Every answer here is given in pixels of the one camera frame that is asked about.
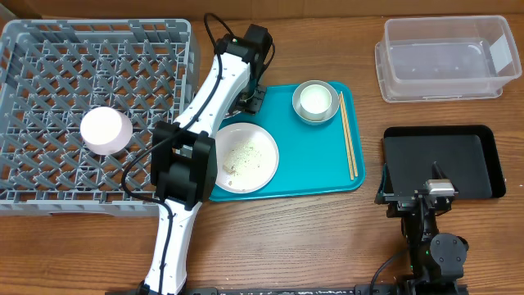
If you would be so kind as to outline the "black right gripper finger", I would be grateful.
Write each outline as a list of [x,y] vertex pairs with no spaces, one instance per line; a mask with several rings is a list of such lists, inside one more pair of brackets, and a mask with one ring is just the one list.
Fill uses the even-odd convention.
[[394,194],[394,189],[391,183],[391,176],[390,176],[389,168],[388,168],[388,165],[385,163],[384,166],[382,167],[382,179],[381,179],[381,183],[378,188],[378,195],[382,196],[382,195],[393,195],[393,194]]
[[448,179],[448,177],[436,161],[434,161],[431,165],[431,175],[432,179]]

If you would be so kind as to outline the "white cup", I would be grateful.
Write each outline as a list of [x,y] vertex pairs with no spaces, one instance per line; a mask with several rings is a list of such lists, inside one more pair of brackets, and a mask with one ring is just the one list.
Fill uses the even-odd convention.
[[301,114],[306,120],[324,120],[331,104],[332,96],[322,85],[311,84],[300,93]]

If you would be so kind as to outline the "pink cup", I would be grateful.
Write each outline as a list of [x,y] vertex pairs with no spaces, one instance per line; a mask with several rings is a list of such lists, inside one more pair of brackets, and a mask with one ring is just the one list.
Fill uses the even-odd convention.
[[120,152],[128,145],[133,126],[124,113],[111,107],[97,107],[81,120],[80,134],[91,152],[107,156]]

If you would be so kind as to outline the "grey plastic dishwasher rack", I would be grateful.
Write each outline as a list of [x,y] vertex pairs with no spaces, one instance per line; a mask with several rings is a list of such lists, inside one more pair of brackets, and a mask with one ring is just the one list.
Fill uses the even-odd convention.
[[[201,51],[184,19],[13,20],[1,36],[1,213],[156,216],[147,148],[193,99]],[[91,152],[84,116],[112,107],[133,135]]]

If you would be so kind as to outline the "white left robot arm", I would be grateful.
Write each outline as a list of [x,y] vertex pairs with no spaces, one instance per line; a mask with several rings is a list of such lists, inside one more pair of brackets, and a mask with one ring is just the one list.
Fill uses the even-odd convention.
[[273,59],[271,35],[266,31],[249,31],[242,37],[226,34],[214,42],[214,51],[213,66],[200,91],[173,123],[157,123],[146,151],[159,226],[141,294],[183,293],[194,221],[218,174],[218,128],[226,117],[239,112],[254,115],[262,106],[260,78]]

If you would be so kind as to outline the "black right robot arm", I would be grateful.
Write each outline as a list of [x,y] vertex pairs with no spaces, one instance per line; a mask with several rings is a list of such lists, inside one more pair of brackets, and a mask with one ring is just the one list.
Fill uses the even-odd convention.
[[[464,274],[463,264],[469,245],[466,239],[438,230],[436,217],[451,210],[458,190],[437,163],[431,165],[432,178],[411,194],[393,192],[387,166],[375,198],[387,204],[386,216],[401,219],[401,231],[407,247],[384,262],[369,285],[371,294],[467,295],[468,287],[457,283]],[[378,287],[380,273],[405,253],[409,255],[411,275],[400,277],[395,285]]]

